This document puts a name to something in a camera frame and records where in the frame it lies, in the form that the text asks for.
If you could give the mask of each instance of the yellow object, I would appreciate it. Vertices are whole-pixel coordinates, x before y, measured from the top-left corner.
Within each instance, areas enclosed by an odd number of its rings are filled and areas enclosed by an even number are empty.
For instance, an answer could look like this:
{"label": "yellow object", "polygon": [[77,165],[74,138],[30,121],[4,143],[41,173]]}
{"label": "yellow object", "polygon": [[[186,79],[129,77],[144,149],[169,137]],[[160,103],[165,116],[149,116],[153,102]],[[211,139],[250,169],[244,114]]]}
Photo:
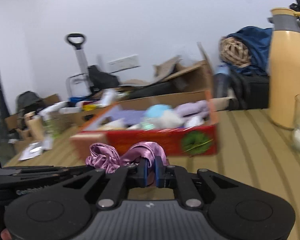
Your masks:
{"label": "yellow object", "polygon": [[96,105],[85,105],[85,106],[82,106],[82,110],[83,111],[91,111],[91,110],[94,110],[96,108],[97,108]]}
{"label": "yellow object", "polygon": [[293,128],[294,97],[300,94],[300,28],[291,15],[299,12],[287,8],[275,8],[271,12],[275,28],[269,54],[269,115],[277,125]]}

